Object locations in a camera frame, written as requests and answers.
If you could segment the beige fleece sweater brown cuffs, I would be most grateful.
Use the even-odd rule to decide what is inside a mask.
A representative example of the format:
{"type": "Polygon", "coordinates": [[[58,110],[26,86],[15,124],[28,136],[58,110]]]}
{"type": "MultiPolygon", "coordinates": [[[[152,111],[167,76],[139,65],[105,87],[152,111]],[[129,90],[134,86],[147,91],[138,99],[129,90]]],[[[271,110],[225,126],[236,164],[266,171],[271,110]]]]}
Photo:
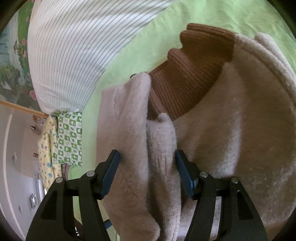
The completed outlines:
{"type": "Polygon", "coordinates": [[[295,208],[295,73],[274,39],[189,24],[153,71],[102,92],[97,161],[121,161],[106,212],[121,240],[184,240],[194,214],[175,152],[237,177],[272,240],[295,208]]]}

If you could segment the yellow patterned cloth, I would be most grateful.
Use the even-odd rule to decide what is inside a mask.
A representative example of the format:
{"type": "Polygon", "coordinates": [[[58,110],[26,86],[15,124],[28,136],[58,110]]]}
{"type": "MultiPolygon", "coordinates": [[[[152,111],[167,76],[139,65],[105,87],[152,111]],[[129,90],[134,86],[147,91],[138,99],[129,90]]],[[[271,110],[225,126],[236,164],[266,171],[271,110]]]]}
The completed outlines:
{"type": "Polygon", "coordinates": [[[49,115],[46,119],[41,137],[38,140],[38,159],[40,165],[40,177],[43,187],[48,191],[56,178],[62,177],[61,164],[54,163],[57,158],[57,118],[49,115]]]}

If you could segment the green white patterned cloth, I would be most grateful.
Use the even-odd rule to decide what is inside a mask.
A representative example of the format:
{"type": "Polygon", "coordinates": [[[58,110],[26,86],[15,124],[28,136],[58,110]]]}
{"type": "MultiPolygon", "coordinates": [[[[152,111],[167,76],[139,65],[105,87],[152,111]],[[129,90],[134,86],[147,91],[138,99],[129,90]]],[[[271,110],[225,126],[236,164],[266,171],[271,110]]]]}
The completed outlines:
{"type": "Polygon", "coordinates": [[[57,142],[52,161],[55,164],[82,166],[82,113],[58,112],[57,142]]]}

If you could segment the gold framed landscape painting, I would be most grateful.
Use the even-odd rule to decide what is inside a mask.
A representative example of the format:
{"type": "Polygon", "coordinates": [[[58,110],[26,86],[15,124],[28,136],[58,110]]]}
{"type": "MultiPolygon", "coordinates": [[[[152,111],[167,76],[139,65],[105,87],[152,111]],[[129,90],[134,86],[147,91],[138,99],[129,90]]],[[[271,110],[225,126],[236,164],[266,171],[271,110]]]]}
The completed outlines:
{"type": "Polygon", "coordinates": [[[1,104],[46,118],[33,88],[28,29],[34,1],[1,1],[1,104]]]}

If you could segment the white striped pillow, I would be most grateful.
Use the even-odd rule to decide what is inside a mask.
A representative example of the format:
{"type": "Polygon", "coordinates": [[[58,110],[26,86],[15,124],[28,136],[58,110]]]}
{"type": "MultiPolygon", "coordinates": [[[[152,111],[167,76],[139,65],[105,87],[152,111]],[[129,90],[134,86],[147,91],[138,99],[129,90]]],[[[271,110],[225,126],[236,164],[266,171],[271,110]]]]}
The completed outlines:
{"type": "Polygon", "coordinates": [[[28,60],[41,111],[81,112],[107,65],[170,1],[35,1],[28,60]]]}

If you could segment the light green bed sheet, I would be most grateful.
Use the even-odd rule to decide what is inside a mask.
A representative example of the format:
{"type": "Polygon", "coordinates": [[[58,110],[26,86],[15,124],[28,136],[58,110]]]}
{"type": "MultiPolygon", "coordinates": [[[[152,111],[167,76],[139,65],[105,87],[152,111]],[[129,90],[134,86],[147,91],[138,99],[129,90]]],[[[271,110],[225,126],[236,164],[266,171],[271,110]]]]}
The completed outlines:
{"type": "MultiPolygon", "coordinates": [[[[258,33],[267,34],[274,39],[295,73],[295,18],[289,15],[282,1],[178,1],[148,24],[100,78],[83,113],[82,168],[74,168],[72,177],[82,176],[99,163],[97,128],[103,90],[123,85],[133,76],[149,73],[163,64],[171,49],[182,47],[180,34],[189,24],[212,26],[249,38],[258,33]]],[[[286,231],[291,217],[292,214],[272,240],[286,231]]]]}

